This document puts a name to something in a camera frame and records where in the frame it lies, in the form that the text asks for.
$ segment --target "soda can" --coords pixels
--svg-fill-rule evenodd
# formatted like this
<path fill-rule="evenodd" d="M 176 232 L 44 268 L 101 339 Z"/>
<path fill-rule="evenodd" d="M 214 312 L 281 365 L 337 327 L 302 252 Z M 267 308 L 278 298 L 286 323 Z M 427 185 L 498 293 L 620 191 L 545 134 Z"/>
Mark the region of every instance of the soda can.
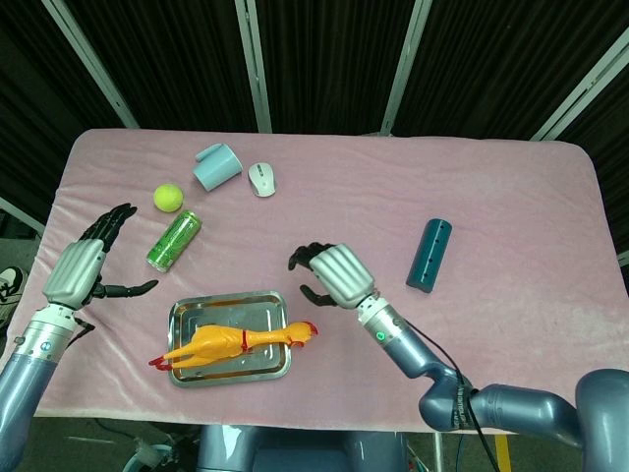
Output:
<path fill-rule="evenodd" d="M 146 261 L 160 272 L 166 272 L 195 238 L 201 225 L 199 217 L 189 209 L 182 211 L 148 251 Z"/>

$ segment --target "computer mouse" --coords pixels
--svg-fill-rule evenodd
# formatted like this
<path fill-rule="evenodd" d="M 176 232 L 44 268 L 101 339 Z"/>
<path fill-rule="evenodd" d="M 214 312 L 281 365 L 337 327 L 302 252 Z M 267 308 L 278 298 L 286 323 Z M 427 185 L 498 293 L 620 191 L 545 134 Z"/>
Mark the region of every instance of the computer mouse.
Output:
<path fill-rule="evenodd" d="M 249 168 L 249 181 L 258 197 L 270 197 L 275 193 L 273 168 L 267 162 L 258 162 Z"/>

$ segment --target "pink tablecloth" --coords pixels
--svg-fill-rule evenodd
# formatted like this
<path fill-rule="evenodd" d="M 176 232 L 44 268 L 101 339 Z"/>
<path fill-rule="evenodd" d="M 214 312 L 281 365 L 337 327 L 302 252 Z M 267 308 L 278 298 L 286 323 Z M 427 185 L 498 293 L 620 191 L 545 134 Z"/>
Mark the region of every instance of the pink tablecloth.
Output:
<path fill-rule="evenodd" d="M 245 176 L 207 193 L 194 155 L 227 143 L 245 169 L 270 162 L 277 193 L 256 198 Z M 153 189 L 179 184 L 203 229 L 167 274 L 144 257 L 173 218 Z M 101 213 L 139 207 L 107 257 L 103 280 L 160 283 L 133 300 L 95 300 L 95 332 L 62 359 L 39 415 L 183 423 L 426 431 L 429 381 L 411 381 L 356 322 L 317 308 L 288 272 L 293 250 L 345 242 L 396 309 L 437 339 L 477 387 L 516 384 L 570 401 L 596 368 L 629 367 L 629 303 L 592 163 L 563 143 L 460 139 L 90 131 L 70 155 L 24 299 L 9 329 L 45 304 L 57 258 Z M 404 284 L 426 222 L 454 229 L 435 290 Z M 271 382 L 180 389 L 146 362 L 166 350 L 168 311 L 182 298 L 274 289 L 292 321 L 320 335 Z M 5 352 L 3 362 L 9 352 Z"/>

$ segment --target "tennis ball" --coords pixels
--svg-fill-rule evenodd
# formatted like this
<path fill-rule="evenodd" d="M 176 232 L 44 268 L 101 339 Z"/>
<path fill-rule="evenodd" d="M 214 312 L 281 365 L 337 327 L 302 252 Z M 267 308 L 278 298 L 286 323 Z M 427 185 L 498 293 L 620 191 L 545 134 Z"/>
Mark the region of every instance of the tennis ball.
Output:
<path fill-rule="evenodd" d="M 153 201 L 162 211 L 177 211 L 184 202 L 184 193 L 175 184 L 163 184 L 155 189 Z"/>

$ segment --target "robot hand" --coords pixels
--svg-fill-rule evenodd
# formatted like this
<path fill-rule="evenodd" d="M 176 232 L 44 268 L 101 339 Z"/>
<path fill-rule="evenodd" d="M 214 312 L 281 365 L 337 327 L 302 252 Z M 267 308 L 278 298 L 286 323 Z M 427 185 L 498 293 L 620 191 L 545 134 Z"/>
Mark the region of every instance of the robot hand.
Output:
<path fill-rule="evenodd" d="M 78 310 L 87 305 L 92 297 L 136 297 L 157 285 L 157 280 L 138 287 L 100 284 L 100 270 L 106 254 L 120 227 L 137 209 L 131 204 L 116 206 L 101 215 L 78 242 L 64 250 L 43 287 L 43 294 L 49 303 Z"/>
<path fill-rule="evenodd" d="M 318 295 L 308 285 L 302 293 L 319 307 L 336 306 L 354 309 L 373 294 L 373 277 L 350 248 L 344 244 L 311 243 L 300 246 L 288 261 L 288 269 L 299 264 L 314 272 L 329 292 Z"/>

